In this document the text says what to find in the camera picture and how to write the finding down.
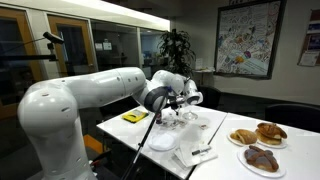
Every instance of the wall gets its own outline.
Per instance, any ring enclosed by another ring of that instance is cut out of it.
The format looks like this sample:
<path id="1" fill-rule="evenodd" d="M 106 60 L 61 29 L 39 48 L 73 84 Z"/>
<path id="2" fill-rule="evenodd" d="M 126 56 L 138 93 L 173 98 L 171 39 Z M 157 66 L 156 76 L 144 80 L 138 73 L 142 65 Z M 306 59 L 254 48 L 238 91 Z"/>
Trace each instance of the wall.
<path id="1" fill-rule="evenodd" d="M 177 17 L 172 28 L 187 31 L 192 49 L 208 66 L 214 64 L 218 7 L 229 0 L 185 1 L 184 16 Z M 320 67 L 297 66 L 310 9 L 320 9 L 319 0 L 287 0 L 271 80 L 226 78 L 205 75 L 205 84 L 223 92 L 266 97 L 320 105 Z"/>

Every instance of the pastry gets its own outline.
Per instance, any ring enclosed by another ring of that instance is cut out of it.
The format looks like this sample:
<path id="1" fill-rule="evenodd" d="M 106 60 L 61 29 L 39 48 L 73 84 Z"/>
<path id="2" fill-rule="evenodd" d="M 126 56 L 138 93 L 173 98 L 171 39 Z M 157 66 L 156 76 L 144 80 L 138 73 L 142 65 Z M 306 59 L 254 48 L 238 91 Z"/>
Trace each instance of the pastry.
<path id="1" fill-rule="evenodd" d="M 269 172 L 276 172 L 279 169 L 277 160 L 273 157 L 272 151 L 262 150 L 256 146 L 249 146 L 244 152 L 247 163 Z"/>
<path id="2" fill-rule="evenodd" d="M 275 123 L 260 123 L 258 124 L 258 129 L 261 134 L 269 138 L 273 138 L 273 139 L 287 138 L 286 132 L 284 132 Z"/>
<path id="3" fill-rule="evenodd" d="M 257 135 L 245 129 L 238 129 L 230 135 L 232 139 L 240 141 L 242 144 L 253 144 L 257 142 Z"/>
<path id="4" fill-rule="evenodd" d="M 257 134 L 258 139 L 261 142 L 264 142 L 266 144 L 271 144 L 271 145 L 280 145 L 281 144 L 281 139 L 269 138 L 269 137 L 261 134 L 259 129 L 256 129 L 256 134 Z"/>

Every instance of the light fixture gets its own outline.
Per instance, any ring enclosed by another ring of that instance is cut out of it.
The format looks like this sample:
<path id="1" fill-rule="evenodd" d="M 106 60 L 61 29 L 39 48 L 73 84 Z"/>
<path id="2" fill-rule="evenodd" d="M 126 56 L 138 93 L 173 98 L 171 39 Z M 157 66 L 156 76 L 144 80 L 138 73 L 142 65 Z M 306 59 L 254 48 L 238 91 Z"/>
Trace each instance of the light fixture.
<path id="1" fill-rule="evenodd" d="M 125 15 L 153 23 L 160 23 L 163 25 L 170 25 L 170 21 L 166 19 L 162 19 L 156 16 L 152 16 L 149 14 L 141 13 L 138 11 L 134 11 L 132 9 L 128 9 L 122 6 L 118 6 L 112 3 L 108 3 L 101 0 L 62 0 L 68 3 L 78 4 L 81 6 L 86 6 L 94 9 L 99 9 L 106 12 L 111 12 L 115 14 Z"/>

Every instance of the white robotic arm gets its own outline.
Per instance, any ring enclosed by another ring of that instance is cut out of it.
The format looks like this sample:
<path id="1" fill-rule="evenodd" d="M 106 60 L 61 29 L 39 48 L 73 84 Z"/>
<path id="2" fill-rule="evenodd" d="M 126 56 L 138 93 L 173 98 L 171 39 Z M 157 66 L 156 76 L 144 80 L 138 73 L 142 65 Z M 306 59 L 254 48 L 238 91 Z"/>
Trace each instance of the white robotic arm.
<path id="1" fill-rule="evenodd" d="M 168 91 L 172 96 L 183 92 L 181 102 L 202 101 L 192 80 L 159 71 L 148 81 L 139 68 L 119 68 L 31 86 L 19 104 L 18 116 L 40 159 L 43 179 L 96 179 L 84 148 L 79 109 L 101 107 L 133 96 L 155 112 Z"/>

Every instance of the plate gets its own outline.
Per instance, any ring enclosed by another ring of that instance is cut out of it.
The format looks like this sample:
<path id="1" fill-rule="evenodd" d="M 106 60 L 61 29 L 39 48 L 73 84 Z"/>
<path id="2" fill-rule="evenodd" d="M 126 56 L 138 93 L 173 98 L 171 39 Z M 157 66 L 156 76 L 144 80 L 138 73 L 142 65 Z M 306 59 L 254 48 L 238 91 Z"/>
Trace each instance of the plate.
<path id="1" fill-rule="evenodd" d="M 176 139 L 169 133 L 157 133 L 148 141 L 150 148 L 156 151 L 168 151 L 176 147 Z"/>
<path id="2" fill-rule="evenodd" d="M 229 134 L 227 134 L 227 138 L 229 139 L 229 141 L 231 141 L 233 144 L 235 145 L 238 145 L 238 146 L 248 146 L 248 145 L 254 145 L 256 143 L 253 143 L 253 144 L 242 144 L 242 142 L 238 141 L 238 140 L 235 140 L 235 139 L 232 139 L 230 137 L 230 135 L 234 133 L 234 132 L 230 132 Z"/>
<path id="3" fill-rule="evenodd" d="M 269 148 L 274 148 L 274 149 L 283 149 L 283 148 L 287 147 L 287 145 L 288 145 L 287 144 L 287 140 L 285 140 L 285 139 L 282 139 L 281 140 L 281 144 L 279 144 L 279 145 L 267 144 L 267 143 L 264 143 L 264 142 L 260 141 L 259 139 L 258 139 L 257 142 L 259 144 L 263 145 L 263 146 L 266 146 L 266 147 L 269 147 Z"/>
<path id="4" fill-rule="evenodd" d="M 279 178 L 279 177 L 282 177 L 286 174 L 286 169 L 284 169 L 283 167 L 281 167 L 281 164 L 279 163 L 279 157 L 276 156 L 276 154 L 274 153 L 273 156 L 277 159 L 277 162 L 279 164 L 279 169 L 277 172 L 268 172 L 268 171 L 264 171 L 262 169 L 259 169 L 259 168 L 256 168 L 252 165 L 249 165 L 247 163 L 247 160 L 246 158 L 244 157 L 244 152 L 249 149 L 249 146 L 244 146 L 242 148 L 239 149 L 238 151 L 238 159 L 239 161 L 246 167 L 248 168 L 249 170 L 251 170 L 252 172 L 256 173 L 256 174 L 259 174 L 261 176 L 264 176 L 264 177 L 268 177 L 268 178 Z"/>

